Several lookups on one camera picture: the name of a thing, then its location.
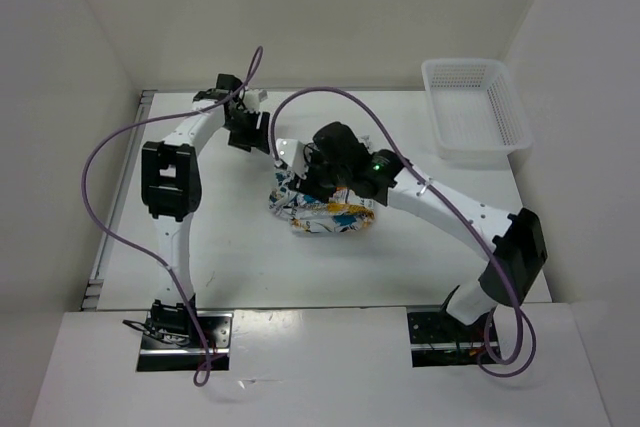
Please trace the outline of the patterned white teal yellow shorts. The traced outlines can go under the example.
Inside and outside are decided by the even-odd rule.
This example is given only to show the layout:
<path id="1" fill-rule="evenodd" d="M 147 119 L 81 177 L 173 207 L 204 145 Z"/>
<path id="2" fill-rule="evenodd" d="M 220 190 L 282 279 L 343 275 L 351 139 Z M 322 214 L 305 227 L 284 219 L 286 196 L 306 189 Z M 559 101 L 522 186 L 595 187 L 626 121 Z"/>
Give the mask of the patterned white teal yellow shorts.
<path id="1" fill-rule="evenodd" d="M 373 200 L 363 199 L 352 190 L 340 187 L 328 201 L 320 201 L 289 188 L 292 180 L 292 172 L 274 171 L 268 207 L 277 218 L 287 221 L 294 233 L 355 232 L 372 226 L 376 220 Z"/>

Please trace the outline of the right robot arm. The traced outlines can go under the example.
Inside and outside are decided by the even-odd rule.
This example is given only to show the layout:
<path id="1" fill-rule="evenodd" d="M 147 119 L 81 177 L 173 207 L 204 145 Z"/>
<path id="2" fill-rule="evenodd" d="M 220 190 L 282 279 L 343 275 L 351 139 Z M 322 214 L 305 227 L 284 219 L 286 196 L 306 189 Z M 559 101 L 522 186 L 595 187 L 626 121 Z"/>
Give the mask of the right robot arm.
<path id="1" fill-rule="evenodd" d="M 459 240 L 487 265 L 456 287 L 442 305 L 440 332 L 460 340 L 499 305 L 519 308 L 548 258 L 542 223 L 528 208 L 491 207 L 441 184 L 389 149 L 372 151 L 345 124 L 333 122 L 302 146 L 301 178 L 293 184 L 326 202 L 340 188 L 414 215 Z"/>

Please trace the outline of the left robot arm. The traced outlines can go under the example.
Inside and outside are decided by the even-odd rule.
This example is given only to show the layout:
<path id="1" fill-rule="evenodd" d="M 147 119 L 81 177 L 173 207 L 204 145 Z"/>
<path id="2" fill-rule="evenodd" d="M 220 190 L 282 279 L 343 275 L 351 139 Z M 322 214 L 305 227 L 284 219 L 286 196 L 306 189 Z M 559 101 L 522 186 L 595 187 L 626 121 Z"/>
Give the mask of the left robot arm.
<path id="1" fill-rule="evenodd" d="M 198 156 L 221 129 L 229 133 L 229 146 L 268 153 L 270 114 L 261 110 L 266 99 L 266 91 L 220 74 L 215 87 L 194 95 L 189 115 L 170 134 L 142 147 L 141 198 L 154 221 L 162 268 L 145 329 L 163 343 L 200 343 L 189 266 L 191 224 L 203 194 Z"/>

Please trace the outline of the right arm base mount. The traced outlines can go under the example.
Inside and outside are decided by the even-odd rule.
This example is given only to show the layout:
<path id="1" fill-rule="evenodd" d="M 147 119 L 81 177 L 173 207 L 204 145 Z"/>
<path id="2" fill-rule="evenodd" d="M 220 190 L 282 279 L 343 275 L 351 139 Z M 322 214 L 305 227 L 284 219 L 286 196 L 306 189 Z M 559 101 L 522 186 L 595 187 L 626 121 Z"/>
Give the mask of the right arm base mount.
<path id="1" fill-rule="evenodd" d="M 408 308 L 406 316 L 414 368 L 474 365 L 486 352 L 487 314 L 469 326 L 437 306 Z"/>

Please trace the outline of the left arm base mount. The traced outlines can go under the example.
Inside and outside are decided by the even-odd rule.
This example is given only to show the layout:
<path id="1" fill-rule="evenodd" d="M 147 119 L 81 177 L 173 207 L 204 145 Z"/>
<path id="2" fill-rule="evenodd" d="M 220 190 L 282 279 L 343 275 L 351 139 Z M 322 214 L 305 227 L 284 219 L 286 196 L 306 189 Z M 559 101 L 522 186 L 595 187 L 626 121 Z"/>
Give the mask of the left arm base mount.
<path id="1" fill-rule="evenodd" d="M 200 326 L 209 347 L 212 371 L 228 371 L 234 314 L 230 311 L 198 311 Z M 206 360 L 204 345 L 197 333 L 170 334 L 152 331 L 145 323 L 124 321 L 141 336 L 137 372 L 194 372 Z"/>

